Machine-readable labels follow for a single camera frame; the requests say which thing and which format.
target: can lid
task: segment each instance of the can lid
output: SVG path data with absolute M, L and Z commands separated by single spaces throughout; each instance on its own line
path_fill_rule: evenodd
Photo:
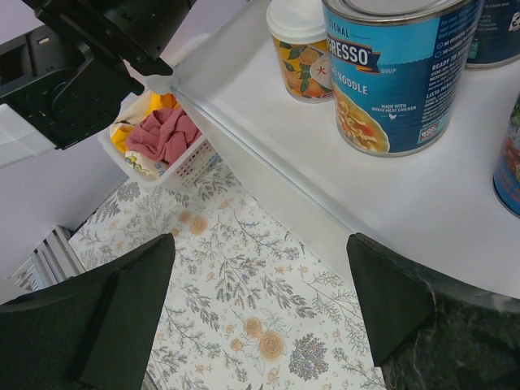
M 321 0 L 272 0 L 267 25 L 273 37 L 303 45 L 327 38 Z
M 368 23 L 405 22 L 448 10 L 468 0 L 323 0 L 348 19 Z

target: orange fruit pattern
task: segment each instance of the orange fruit pattern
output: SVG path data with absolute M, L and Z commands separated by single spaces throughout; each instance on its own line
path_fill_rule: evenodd
M 285 88 L 298 100 L 329 98 L 332 90 L 310 75 L 310 67 L 327 53 L 327 41 L 293 45 L 273 37 Z

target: white surface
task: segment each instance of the white surface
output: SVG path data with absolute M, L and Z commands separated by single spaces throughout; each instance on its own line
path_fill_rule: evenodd
M 272 0 L 266 20 L 271 34 L 287 43 L 307 44 L 323 41 L 325 19 L 321 0 Z
M 284 91 L 261 18 L 267 4 L 256 0 L 189 55 L 176 88 L 349 230 L 469 284 L 520 297 L 520 220 L 492 189 L 520 62 L 466 71 L 448 131 L 432 147 L 371 157 L 341 138 L 333 102 L 306 105 Z
M 307 250 L 353 287 L 345 243 L 351 231 L 240 140 L 179 96 L 189 116 L 219 152 L 247 191 L 281 222 Z
M 0 168 L 55 146 L 7 104 L 0 105 Z

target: brand logo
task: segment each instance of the brand logo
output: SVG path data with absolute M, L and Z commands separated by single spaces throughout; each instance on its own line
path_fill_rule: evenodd
M 424 142 L 427 139 L 432 138 L 437 133 L 437 124 L 431 125 L 429 128 L 426 128 L 421 131 L 419 134 L 419 144 Z
M 331 36 L 327 37 L 327 45 L 332 55 L 346 63 L 352 63 L 360 72 L 380 73 L 377 62 L 381 53 L 373 51 L 370 46 L 342 41 Z

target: cup lid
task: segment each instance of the cup lid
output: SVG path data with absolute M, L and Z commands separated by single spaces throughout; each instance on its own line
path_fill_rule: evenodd
M 267 24 L 273 37 L 303 45 L 327 38 L 321 0 L 272 0 Z

